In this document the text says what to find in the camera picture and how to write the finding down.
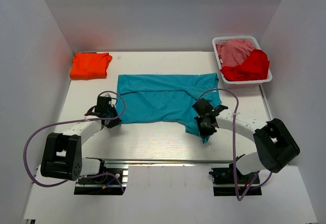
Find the teal t-shirt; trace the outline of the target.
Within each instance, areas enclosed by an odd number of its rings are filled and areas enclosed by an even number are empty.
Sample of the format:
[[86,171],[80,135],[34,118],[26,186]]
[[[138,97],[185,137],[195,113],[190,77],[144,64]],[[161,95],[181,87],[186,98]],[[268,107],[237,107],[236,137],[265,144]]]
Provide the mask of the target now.
[[176,122],[198,136],[193,105],[198,98],[218,106],[216,73],[201,75],[119,75],[116,109],[123,124]]

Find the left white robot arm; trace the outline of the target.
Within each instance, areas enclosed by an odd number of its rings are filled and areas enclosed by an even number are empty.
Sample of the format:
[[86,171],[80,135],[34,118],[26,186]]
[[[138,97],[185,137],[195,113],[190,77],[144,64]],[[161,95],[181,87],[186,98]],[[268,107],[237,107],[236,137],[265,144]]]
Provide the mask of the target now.
[[75,181],[100,174],[102,160],[83,158],[82,145],[105,127],[121,124],[113,100],[109,94],[98,96],[97,104],[86,112],[85,120],[62,133],[47,136],[40,169],[43,177]]

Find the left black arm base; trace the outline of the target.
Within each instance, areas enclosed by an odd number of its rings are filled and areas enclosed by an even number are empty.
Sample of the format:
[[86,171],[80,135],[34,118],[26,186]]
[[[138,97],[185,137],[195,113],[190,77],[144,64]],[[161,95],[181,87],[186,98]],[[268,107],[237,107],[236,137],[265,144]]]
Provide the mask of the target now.
[[104,167],[101,173],[104,172],[115,176],[104,175],[97,178],[80,178],[75,184],[74,195],[123,195],[124,192],[116,178],[125,190],[128,180],[128,169]]

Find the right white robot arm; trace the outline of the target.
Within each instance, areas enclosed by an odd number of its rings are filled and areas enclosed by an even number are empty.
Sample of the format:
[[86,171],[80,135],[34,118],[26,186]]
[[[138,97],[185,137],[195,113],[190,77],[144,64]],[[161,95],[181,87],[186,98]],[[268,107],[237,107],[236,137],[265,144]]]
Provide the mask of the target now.
[[280,119],[259,121],[232,112],[227,106],[213,107],[207,100],[200,99],[193,109],[197,116],[201,138],[217,132],[217,129],[232,131],[255,144],[256,151],[236,157],[230,168],[238,174],[248,175],[261,170],[278,173],[300,154],[300,148]]

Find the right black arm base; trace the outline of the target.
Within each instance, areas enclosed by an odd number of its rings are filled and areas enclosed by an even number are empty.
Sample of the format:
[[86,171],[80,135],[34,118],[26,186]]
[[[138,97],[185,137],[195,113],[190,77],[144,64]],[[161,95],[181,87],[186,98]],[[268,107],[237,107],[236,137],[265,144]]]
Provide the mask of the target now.
[[[216,167],[209,171],[209,175],[212,177],[213,183],[213,195],[215,197],[235,197],[235,185],[233,172],[229,167]],[[241,197],[245,190],[248,188],[251,181],[255,179],[253,184],[250,186],[246,195],[258,196],[262,195],[259,177],[255,177],[255,173],[248,175],[237,174],[237,189],[239,196]]]

